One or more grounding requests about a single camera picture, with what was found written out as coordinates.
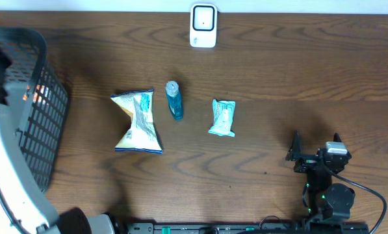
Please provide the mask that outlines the mint green wipes pack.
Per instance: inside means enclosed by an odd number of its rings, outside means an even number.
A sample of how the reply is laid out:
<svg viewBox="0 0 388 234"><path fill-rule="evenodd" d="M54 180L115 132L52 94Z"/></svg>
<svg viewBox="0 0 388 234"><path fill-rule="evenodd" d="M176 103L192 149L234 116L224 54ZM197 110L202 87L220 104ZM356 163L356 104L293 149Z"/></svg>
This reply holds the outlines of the mint green wipes pack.
<svg viewBox="0 0 388 234"><path fill-rule="evenodd" d="M235 111L234 101L217 101L213 100L213 125L208 130L208 133L218 136L235 137L231 126L233 124L233 116Z"/></svg>

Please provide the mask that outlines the teal mouthwash bottle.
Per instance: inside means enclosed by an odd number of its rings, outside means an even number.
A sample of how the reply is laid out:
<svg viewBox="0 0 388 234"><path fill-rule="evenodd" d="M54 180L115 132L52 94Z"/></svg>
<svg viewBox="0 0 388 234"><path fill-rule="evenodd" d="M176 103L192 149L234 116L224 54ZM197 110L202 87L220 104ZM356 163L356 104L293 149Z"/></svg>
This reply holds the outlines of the teal mouthwash bottle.
<svg viewBox="0 0 388 234"><path fill-rule="evenodd" d="M183 102L178 83L176 81L168 81L165 91L171 115L175 120L182 120Z"/></svg>

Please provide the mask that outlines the white yellow snack bag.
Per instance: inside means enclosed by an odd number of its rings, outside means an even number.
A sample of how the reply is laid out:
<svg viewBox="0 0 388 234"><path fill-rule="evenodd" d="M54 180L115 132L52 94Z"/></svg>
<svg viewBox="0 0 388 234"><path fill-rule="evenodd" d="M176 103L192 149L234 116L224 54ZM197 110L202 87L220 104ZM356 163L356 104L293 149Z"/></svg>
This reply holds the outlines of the white yellow snack bag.
<svg viewBox="0 0 388 234"><path fill-rule="evenodd" d="M115 146L115 151L162 153L153 123L153 92L151 88L110 96L131 119L130 128Z"/></svg>

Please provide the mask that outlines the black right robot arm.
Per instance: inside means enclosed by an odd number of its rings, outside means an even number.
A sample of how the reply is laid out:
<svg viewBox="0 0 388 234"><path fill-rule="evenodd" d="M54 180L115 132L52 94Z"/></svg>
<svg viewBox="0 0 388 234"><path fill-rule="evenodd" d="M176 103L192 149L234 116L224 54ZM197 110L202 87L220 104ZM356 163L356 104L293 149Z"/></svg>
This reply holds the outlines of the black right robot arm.
<svg viewBox="0 0 388 234"><path fill-rule="evenodd" d="M302 152L300 135L295 132L285 160L295 163L294 172L307 176L302 193L309 210L307 223L332 224L349 219L355 192L342 183L333 183L332 177L343 171L351 158L338 134L315 154L306 154Z"/></svg>

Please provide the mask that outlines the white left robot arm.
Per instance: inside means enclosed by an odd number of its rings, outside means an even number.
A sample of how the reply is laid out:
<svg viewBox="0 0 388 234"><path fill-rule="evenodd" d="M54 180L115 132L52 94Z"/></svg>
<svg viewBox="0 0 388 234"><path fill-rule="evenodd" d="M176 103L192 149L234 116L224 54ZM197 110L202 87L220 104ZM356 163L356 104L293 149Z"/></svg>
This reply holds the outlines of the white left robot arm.
<svg viewBox="0 0 388 234"><path fill-rule="evenodd" d="M9 58L0 50L0 233L121 233L110 214L59 214L38 188L17 143L5 90Z"/></svg>

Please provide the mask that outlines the white barcode scanner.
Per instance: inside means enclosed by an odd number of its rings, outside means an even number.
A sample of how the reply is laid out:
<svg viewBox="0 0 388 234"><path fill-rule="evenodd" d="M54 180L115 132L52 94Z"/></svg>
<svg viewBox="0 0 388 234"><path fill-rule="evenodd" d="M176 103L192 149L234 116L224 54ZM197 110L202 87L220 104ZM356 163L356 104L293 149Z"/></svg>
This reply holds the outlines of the white barcode scanner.
<svg viewBox="0 0 388 234"><path fill-rule="evenodd" d="M216 45L218 11L213 4L196 3L190 11L189 41L192 47L213 48Z"/></svg>

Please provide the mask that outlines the grey plastic basket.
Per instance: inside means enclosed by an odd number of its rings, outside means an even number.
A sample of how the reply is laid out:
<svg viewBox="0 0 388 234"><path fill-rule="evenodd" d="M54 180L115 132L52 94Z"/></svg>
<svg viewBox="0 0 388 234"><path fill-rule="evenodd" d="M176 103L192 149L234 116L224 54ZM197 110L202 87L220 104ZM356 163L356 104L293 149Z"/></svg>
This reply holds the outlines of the grey plastic basket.
<svg viewBox="0 0 388 234"><path fill-rule="evenodd" d="M47 59L44 37L31 29L0 27L0 50L11 65L4 87L15 136L42 192L47 192L69 108L69 93Z"/></svg>

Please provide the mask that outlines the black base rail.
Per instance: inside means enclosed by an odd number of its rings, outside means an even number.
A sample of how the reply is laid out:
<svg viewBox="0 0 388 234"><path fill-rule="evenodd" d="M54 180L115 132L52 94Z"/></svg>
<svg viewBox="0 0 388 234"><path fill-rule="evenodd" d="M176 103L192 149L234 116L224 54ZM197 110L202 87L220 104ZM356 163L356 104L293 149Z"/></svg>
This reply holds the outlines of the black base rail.
<svg viewBox="0 0 388 234"><path fill-rule="evenodd" d="M341 226L315 224L305 228L280 222L263 222L262 224L154 224L137 222L125 226L129 234L369 233L368 227L364 224L343 224Z"/></svg>

